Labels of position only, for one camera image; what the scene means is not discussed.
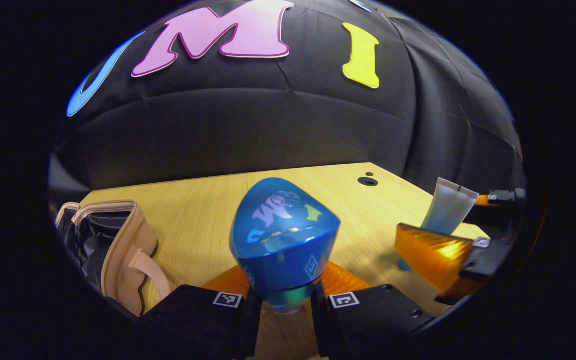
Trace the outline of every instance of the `beige bag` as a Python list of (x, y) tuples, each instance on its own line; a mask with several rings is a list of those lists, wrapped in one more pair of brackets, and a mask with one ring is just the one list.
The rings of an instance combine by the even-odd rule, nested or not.
[(86, 281), (135, 316), (143, 306), (139, 288), (150, 276), (163, 300), (172, 291), (150, 258), (157, 238), (144, 212), (132, 200), (64, 204), (55, 227)]

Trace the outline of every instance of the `blue spinning top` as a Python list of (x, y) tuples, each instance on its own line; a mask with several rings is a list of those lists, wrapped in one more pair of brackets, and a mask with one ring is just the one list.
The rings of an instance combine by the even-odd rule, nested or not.
[(266, 178), (241, 201), (230, 251), (276, 312), (299, 310), (322, 276), (341, 221), (293, 183)]

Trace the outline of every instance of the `pink letter m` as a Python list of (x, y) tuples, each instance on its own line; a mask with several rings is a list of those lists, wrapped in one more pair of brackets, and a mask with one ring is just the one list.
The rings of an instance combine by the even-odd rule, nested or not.
[(192, 59), (199, 59), (235, 27), (232, 39), (224, 43), (219, 52), (233, 58), (282, 58), (290, 47), (282, 42), (284, 11), (292, 8), (284, 0), (252, 0), (219, 17), (209, 7), (181, 14), (166, 23), (166, 29), (152, 45), (141, 63), (132, 69), (139, 78), (167, 68), (178, 57), (172, 51), (177, 36)]

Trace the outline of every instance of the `padded black wall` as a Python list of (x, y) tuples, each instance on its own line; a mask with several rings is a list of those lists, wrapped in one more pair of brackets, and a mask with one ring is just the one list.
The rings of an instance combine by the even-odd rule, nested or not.
[[(437, 177), (482, 193), (524, 186), (510, 110), (460, 50), (419, 23), (347, 0), (292, 2), (281, 32), (290, 55), (279, 59), (221, 55), (231, 29), (197, 60), (176, 41), (174, 64), (133, 78), (166, 21), (197, 7), (223, 16), (242, 2), (203, 1), (147, 27), (64, 120), (56, 150), (64, 168), (92, 190), (355, 162), (430, 193)], [(344, 22), (379, 40), (378, 89), (343, 75)]]

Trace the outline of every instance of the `wooden table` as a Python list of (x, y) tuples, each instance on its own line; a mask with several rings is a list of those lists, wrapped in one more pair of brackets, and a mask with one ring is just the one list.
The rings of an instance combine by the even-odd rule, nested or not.
[[(373, 173), (377, 186), (358, 178)], [(372, 163), (341, 164), (192, 178), (92, 191), (81, 203), (134, 200), (157, 235), (153, 259), (173, 289), (201, 287), (236, 265), (229, 248), (237, 208), (254, 184), (265, 178), (294, 183), (339, 219), (330, 260), (371, 285), (392, 284), (425, 312), (438, 316), (450, 306), (435, 302), (439, 292), (414, 272), (398, 268), (394, 248), (396, 226), (420, 226), (432, 196)], [(475, 225), (461, 224), (454, 233), (476, 239), (487, 235)], [(144, 312), (160, 301), (148, 278), (142, 287)], [(279, 315), (263, 306), (256, 359), (318, 359), (310, 301), (303, 310)]]

